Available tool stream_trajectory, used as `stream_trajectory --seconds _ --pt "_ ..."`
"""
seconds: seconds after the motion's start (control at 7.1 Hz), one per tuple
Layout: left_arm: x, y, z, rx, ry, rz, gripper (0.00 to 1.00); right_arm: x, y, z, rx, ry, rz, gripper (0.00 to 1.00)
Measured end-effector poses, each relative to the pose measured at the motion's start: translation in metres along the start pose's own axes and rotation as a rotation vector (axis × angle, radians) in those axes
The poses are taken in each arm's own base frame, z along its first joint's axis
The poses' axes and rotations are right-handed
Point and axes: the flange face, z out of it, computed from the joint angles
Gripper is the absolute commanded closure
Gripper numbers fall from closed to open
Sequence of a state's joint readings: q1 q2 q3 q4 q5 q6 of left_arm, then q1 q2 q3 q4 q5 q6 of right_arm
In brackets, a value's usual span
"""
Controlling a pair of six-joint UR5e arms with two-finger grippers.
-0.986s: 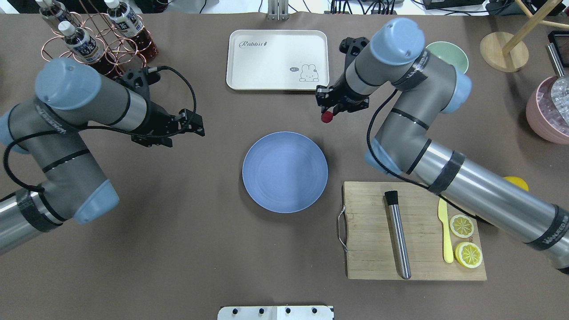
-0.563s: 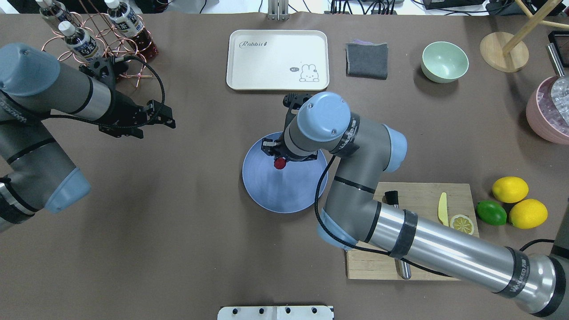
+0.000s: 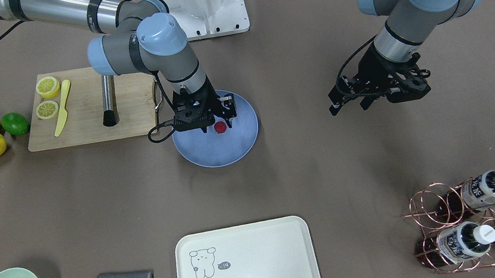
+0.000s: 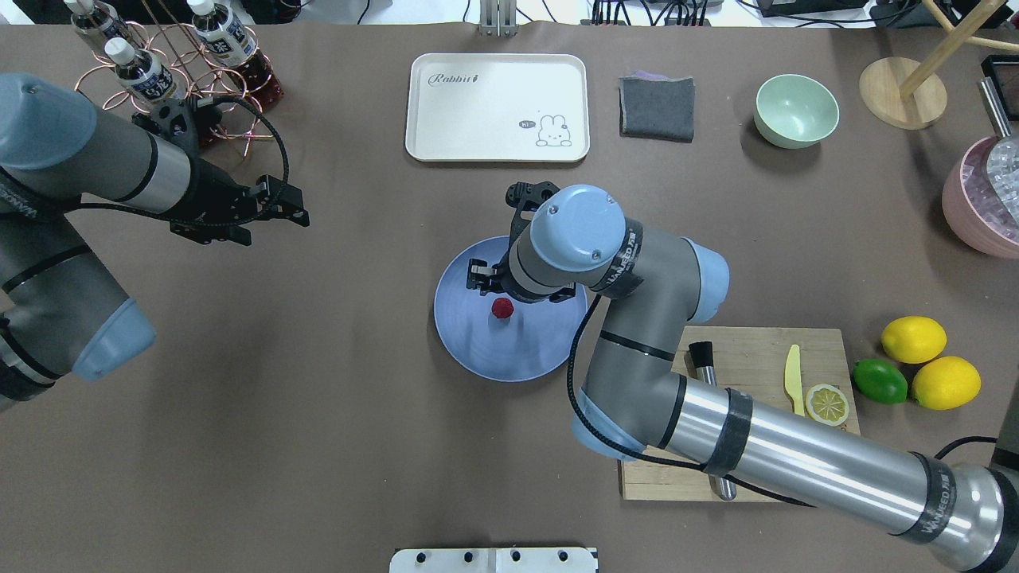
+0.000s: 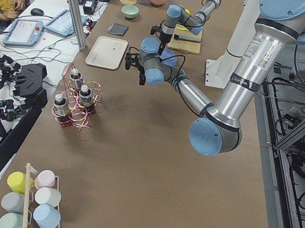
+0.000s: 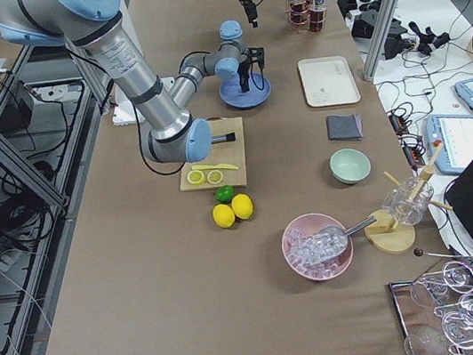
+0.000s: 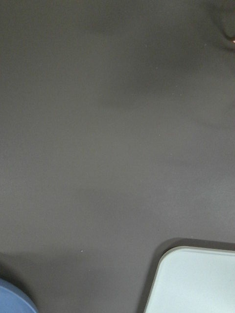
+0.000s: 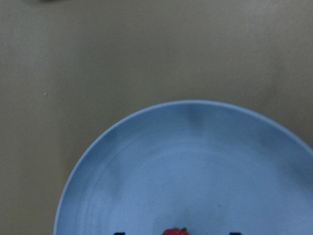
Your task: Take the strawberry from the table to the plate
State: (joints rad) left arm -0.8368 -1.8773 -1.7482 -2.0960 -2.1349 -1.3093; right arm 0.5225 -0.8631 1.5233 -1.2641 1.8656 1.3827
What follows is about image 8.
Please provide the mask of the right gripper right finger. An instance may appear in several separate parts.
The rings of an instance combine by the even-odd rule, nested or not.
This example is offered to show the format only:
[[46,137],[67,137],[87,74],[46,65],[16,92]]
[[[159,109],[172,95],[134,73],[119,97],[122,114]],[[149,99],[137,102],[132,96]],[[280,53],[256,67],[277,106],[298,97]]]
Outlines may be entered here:
[[242,235],[240,232],[230,232],[229,235]]

